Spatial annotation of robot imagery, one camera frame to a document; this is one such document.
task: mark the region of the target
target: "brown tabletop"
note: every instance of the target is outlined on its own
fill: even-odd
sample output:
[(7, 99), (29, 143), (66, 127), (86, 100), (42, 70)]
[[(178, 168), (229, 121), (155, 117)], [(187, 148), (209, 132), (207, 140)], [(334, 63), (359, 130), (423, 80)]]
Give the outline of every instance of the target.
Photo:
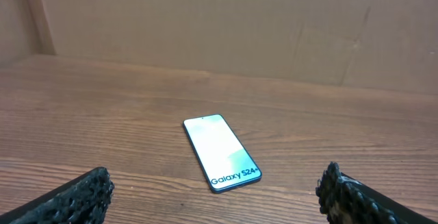
[[(260, 182), (209, 190), (181, 123), (215, 113)], [(326, 223), (330, 161), (438, 221), (438, 96), (46, 55), (0, 66), (0, 214), (105, 166), (106, 223)]]

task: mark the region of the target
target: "smartphone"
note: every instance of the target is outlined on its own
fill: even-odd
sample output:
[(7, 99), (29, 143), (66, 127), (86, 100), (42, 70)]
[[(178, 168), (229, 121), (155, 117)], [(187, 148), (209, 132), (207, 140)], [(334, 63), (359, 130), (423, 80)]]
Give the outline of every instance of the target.
[(183, 126), (211, 191), (260, 181), (259, 167), (220, 114), (187, 119)]

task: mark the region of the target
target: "beige wall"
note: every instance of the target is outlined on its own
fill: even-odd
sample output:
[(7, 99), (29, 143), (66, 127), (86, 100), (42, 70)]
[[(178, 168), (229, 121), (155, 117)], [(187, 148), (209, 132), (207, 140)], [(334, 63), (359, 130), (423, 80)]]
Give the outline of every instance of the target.
[(438, 94), (438, 0), (43, 0), (55, 51)]
[(36, 53), (39, 42), (27, 0), (0, 0), (0, 63)]

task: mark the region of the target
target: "vertical wooden trim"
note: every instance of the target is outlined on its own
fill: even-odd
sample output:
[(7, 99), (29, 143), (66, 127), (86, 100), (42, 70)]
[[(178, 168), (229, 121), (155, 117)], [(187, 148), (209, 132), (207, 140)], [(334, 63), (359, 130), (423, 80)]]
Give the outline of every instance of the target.
[(42, 53), (55, 55), (55, 46), (53, 45), (43, 0), (28, 0), (28, 3), (40, 39)]

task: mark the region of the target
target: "wooden table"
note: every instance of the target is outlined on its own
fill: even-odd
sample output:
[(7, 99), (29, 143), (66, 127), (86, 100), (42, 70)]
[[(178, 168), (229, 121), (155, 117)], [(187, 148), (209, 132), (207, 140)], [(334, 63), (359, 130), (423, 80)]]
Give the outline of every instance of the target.
[[(208, 189), (181, 122), (213, 113), (259, 183)], [(0, 68), (0, 214), (106, 166), (106, 223), (326, 223), (330, 161), (438, 221), (438, 96), (46, 55)]]

